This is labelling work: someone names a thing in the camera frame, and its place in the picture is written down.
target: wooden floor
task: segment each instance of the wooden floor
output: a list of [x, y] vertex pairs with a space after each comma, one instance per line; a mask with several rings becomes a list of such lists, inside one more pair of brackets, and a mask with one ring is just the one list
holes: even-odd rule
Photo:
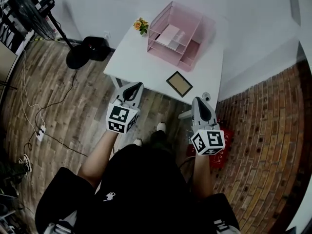
[[[66, 44], [52, 41], [36, 41], [27, 47], [26, 87], [31, 105], [38, 103], [44, 107], [64, 98], [75, 74], [65, 63], [68, 50]], [[43, 111], [46, 132], [86, 155], [92, 152], [106, 129], [106, 109], [115, 90], [110, 78], [103, 74], [108, 61], [109, 57], [104, 62], [89, 61], [78, 70], [74, 87], [65, 101]], [[1, 113], [2, 126], [7, 131], [5, 149], [15, 162], [23, 155], [24, 145], [34, 132], [21, 106], [22, 63], [21, 59], [11, 82], [18, 90], [8, 92]], [[34, 117], [38, 108], [27, 106], [24, 91], [22, 101], [26, 114], [35, 127]], [[127, 135], [118, 138], [115, 149], [132, 143], [137, 137], [147, 140], [155, 131], [157, 123], [165, 121], [169, 139], [178, 153], [177, 163], [181, 163], [185, 158], [189, 122], [179, 121], [177, 116], [182, 111], [189, 110], [190, 106], [147, 89], [143, 92], [140, 106], [141, 116], [136, 126]], [[67, 167], [76, 173], [86, 158], [48, 136], [44, 136], [42, 142], [33, 136], [30, 143], [33, 149], [25, 147], [25, 152], [31, 159], [33, 172], [23, 179], [18, 190], [22, 203], [29, 208], [21, 211], [22, 218], [35, 233], [34, 216], [30, 211], [36, 211], [45, 188], [60, 167]]]

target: orange flower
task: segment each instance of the orange flower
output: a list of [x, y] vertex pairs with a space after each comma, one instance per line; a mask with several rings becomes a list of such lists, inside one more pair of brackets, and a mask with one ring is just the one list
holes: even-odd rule
[[135, 30], [139, 30], [140, 27], [141, 27], [142, 23], [139, 22], [139, 21], [136, 21], [134, 24], [133, 24], [133, 27], [135, 28]]

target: sneaker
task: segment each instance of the sneaker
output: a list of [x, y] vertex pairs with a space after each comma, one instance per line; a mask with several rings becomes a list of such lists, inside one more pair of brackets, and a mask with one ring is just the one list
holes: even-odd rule
[[161, 130], [163, 131], [164, 133], [167, 133], [167, 127], [166, 127], [166, 124], [164, 122], [160, 122], [158, 125], [157, 125], [157, 131]]
[[133, 142], [134, 145], [137, 145], [137, 146], [142, 146], [143, 145], [143, 142], [140, 138], [137, 138], [134, 142]]
[[28, 172], [32, 172], [33, 169], [31, 168], [30, 159], [27, 154], [24, 154], [24, 165]]

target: logo on shirt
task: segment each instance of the logo on shirt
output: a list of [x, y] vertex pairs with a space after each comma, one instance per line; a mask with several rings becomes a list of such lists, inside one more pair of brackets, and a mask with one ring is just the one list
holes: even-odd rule
[[108, 195], [106, 195], [107, 199], [106, 200], [103, 200], [104, 201], [110, 201], [110, 200], [113, 200], [113, 196], [115, 196], [116, 194], [115, 193], [109, 193]]

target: table leg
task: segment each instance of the table leg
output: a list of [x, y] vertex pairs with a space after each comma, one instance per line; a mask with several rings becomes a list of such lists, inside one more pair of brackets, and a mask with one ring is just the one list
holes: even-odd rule
[[192, 111], [189, 110], [189, 111], [186, 111], [182, 114], [179, 114], [179, 116], [177, 117], [178, 119], [187, 119], [187, 118], [191, 118], [192, 116]]
[[113, 82], [114, 86], [116, 87], [116, 89], [119, 89], [122, 87], [121, 79], [116, 78], [114, 76], [111, 76], [111, 79], [112, 79], [112, 82]]

